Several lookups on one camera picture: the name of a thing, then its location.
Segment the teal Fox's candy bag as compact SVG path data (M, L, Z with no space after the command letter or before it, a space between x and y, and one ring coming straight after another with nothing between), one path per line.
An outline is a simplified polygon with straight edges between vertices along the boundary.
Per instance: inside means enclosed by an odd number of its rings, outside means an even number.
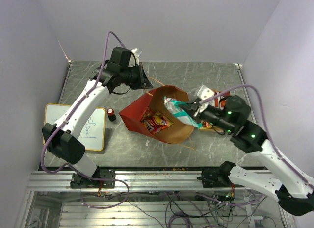
M166 96L163 99L164 106L177 120L183 124L194 126L195 128L202 127L201 123L197 123L185 110L180 107L181 105L186 107L187 103Z

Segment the red brown paper bag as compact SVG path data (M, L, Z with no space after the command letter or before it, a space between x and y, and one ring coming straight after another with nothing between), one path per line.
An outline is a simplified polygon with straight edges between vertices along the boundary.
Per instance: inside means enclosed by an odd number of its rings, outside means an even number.
M194 126L186 125L175 118L165 107L164 98L188 101L188 94L173 85L165 85L154 78L149 78L160 85L154 88L119 112L129 131L138 132L167 144L183 145L190 140Z

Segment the brown snack pouch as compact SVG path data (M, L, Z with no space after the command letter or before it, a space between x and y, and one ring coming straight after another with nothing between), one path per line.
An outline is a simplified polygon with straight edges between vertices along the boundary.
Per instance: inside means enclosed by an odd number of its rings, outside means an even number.
M209 122L202 121L201 125L202 126L199 128L199 130L215 132L215 133L217 133L219 135L225 135L226 134L225 130L221 129L218 126L214 126L214 125L210 124Z

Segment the red Doritos chip bag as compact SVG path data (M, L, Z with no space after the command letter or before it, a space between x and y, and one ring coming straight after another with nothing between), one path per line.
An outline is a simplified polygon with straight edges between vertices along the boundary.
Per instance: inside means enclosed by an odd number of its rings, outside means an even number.
M223 109L227 98L230 96L230 91L214 99L214 106Z

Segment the colourful small snack packets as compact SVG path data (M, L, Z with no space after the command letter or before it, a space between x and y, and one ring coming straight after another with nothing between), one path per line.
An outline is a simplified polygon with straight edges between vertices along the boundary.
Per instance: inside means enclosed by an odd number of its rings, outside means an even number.
M145 111L140 121L152 135L155 135L174 124L162 113L153 112L150 108Z

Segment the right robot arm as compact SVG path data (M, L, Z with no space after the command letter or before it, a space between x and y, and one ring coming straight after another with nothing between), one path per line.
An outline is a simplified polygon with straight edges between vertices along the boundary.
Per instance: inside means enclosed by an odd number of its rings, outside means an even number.
M226 131L238 149L256 157L272 173L271 176L256 174L225 161L216 174L219 185L251 188L272 197L283 210L294 216L314 210L314 179L273 146L266 131L248 120L251 108L241 97L227 97L223 109L200 105L199 101L196 99L179 106L197 122L205 121Z

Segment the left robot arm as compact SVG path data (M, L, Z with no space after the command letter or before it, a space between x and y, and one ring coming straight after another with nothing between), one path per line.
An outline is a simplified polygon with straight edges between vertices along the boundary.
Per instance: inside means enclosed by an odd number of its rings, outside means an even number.
M44 147L41 153L41 167L49 172L44 164L46 152L65 161L68 166L83 175L82 181L88 187L100 182L97 165L85 153L85 146L79 141L79 135L85 123L99 104L116 87L124 84L132 90L150 89L143 65L139 60L140 48L129 50L115 47L108 60L102 62L89 78L84 90L70 108L54 124L45 123L42 128Z

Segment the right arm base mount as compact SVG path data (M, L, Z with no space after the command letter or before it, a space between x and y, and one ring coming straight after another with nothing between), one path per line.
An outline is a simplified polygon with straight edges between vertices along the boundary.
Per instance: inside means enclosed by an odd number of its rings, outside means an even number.
M199 167L201 175L196 178L202 182L203 188L231 187L229 175L235 166L235 163L225 161L219 167Z

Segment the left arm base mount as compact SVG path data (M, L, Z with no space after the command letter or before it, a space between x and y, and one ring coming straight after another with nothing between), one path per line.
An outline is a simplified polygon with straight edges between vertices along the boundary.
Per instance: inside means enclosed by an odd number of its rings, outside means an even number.
M97 169L93 177L83 176L81 173L72 174L70 188L114 188L115 172L111 169Z

